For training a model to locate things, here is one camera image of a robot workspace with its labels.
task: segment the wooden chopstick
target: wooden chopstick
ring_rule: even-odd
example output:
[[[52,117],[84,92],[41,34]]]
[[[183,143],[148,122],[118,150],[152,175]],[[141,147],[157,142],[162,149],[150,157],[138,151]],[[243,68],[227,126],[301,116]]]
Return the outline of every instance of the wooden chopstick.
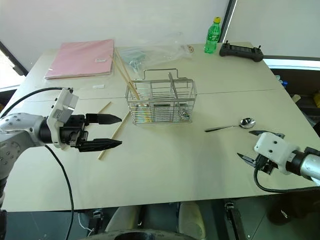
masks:
[[[102,113],[109,106],[110,103],[111,101],[108,102],[100,111],[98,111],[98,114]]]
[[[118,66],[118,64],[116,63],[116,61],[114,60],[114,58],[113,58],[111,55],[110,55],[110,58],[111,58],[113,64],[115,65],[116,69],[118,69],[118,71],[120,72],[120,74],[121,74],[123,80],[125,81],[125,83],[127,84],[127,86],[130,88],[130,90],[131,90],[131,91],[133,92],[133,94],[135,95],[136,99],[137,99],[137,100],[140,100],[140,97],[139,97],[139,95],[138,95],[138,93],[137,93],[137,90],[136,90],[136,89],[132,86],[132,84],[129,82],[130,80],[128,80],[128,79],[125,77],[124,73],[121,71],[120,67]]]
[[[126,122],[128,116],[130,115],[130,111],[125,115],[124,119],[122,120],[122,122],[120,123],[120,125],[117,127],[117,129],[114,131],[114,133],[111,136],[111,139],[114,139],[115,137],[117,137],[119,130],[122,128],[122,126],[124,125],[124,123]],[[99,156],[98,159],[101,160],[102,157],[104,156],[104,154],[106,153],[107,150],[103,150]]]
[[[115,49],[115,54],[116,54],[116,56],[120,59],[120,62],[121,62],[121,64],[122,64],[122,67],[124,68],[124,71],[125,71],[125,73],[126,73],[126,77],[127,77],[127,79],[129,80],[129,83],[131,83],[131,85],[132,85],[132,87],[133,87],[134,84],[133,84],[133,82],[131,81],[131,78],[130,78],[130,75],[129,75],[128,71],[127,71],[127,68],[126,68],[126,65],[125,65],[125,63],[124,63],[124,60],[123,60],[122,57],[120,56],[120,54],[119,54],[119,52],[117,51],[117,49]]]

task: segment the yellow object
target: yellow object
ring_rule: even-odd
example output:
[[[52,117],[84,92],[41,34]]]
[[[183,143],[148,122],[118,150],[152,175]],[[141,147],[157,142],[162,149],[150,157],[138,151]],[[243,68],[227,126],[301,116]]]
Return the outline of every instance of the yellow object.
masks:
[[[216,16],[213,20],[214,23],[219,24],[221,21],[221,18],[219,16]]]
[[[315,105],[317,108],[320,108],[320,93],[316,93],[314,96],[313,96],[313,100],[315,102]]]

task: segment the blue object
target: blue object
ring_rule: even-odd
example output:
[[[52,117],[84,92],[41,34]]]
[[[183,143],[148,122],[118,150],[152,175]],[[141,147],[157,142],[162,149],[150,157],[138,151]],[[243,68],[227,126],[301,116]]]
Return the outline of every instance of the blue object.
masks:
[[[287,85],[288,85],[288,82],[287,81],[282,81],[282,86],[284,87],[284,88],[286,88],[287,87]]]

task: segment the metal wire basket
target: metal wire basket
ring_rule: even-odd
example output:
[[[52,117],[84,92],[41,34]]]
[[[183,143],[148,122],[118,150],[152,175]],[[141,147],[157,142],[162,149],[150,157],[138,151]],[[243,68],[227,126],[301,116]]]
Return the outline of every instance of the metal wire basket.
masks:
[[[147,71],[167,71],[168,79],[146,80]],[[125,98],[134,124],[190,123],[197,90],[195,82],[179,77],[178,69],[146,69],[133,82],[139,99],[126,88]]]

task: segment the game controller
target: game controller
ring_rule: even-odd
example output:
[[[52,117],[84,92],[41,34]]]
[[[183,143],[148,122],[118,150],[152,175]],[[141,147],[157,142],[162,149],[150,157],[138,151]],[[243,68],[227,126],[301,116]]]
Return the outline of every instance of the game controller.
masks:
[[[226,43],[223,43],[219,55],[221,57],[224,56],[238,56],[243,58],[252,59],[255,62],[260,62],[264,58],[264,54],[262,53],[261,46],[259,47],[244,47],[244,46],[236,46],[231,45],[226,41]]]

